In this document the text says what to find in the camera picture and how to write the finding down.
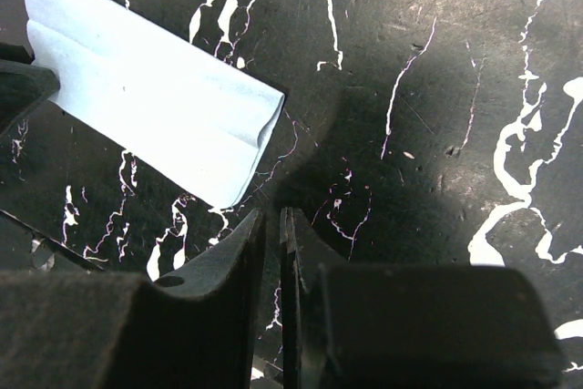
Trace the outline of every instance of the black marble surface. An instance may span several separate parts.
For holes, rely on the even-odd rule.
[[[115,1],[187,41],[191,18],[209,2]],[[0,40],[27,46],[24,0],[2,2]],[[483,231],[494,254],[535,284],[561,337],[568,334],[566,387],[583,387],[583,119],[563,91],[583,77],[583,0],[237,2],[234,50],[219,44],[225,0],[200,9],[193,44],[287,96],[240,205],[210,211],[46,103],[0,139],[0,210],[106,270],[146,273],[158,247],[163,274],[184,242],[187,259],[195,257],[251,208],[264,208],[270,248],[257,352],[276,364],[283,206],[301,207],[353,262],[469,263],[468,245]],[[528,72],[538,78],[526,82]],[[533,105],[543,84],[540,103],[522,119],[524,141],[500,141],[517,126],[509,128],[526,107],[523,93]],[[495,165],[505,143],[508,177]],[[546,162],[534,180],[537,159]],[[509,190],[515,183],[519,197]],[[506,205],[516,206],[490,226]],[[186,239],[177,237],[187,225]]]

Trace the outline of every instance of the black marble table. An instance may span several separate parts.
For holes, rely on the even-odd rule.
[[[583,387],[583,118],[563,89],[583,77],[583,0],[115,1],[285,91],[244,201],[212,209],[47,102],[0,139],[0,210],[155,278],[265,209],[257,353],[276,365],[284,206],[352,262],[504,263]],[[24,0],[2,0],[0,41],[28,46]]]

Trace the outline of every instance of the white cloth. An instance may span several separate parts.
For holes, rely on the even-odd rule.
[[[213,207],[240,201],[283,94],[110,0],[25,0],[53,102]]]

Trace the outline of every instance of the floor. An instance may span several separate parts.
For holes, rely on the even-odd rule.
[[[276,365],[284,206],[353,262],[505,264],[583,387],[582,0],[115,1],[286,93],[244,201],[213,210],[47,102],[0,139],[0,210],[155,278],[265,209],[257,351]],[[0,41],[28,46],[24,0],[3,2]]]

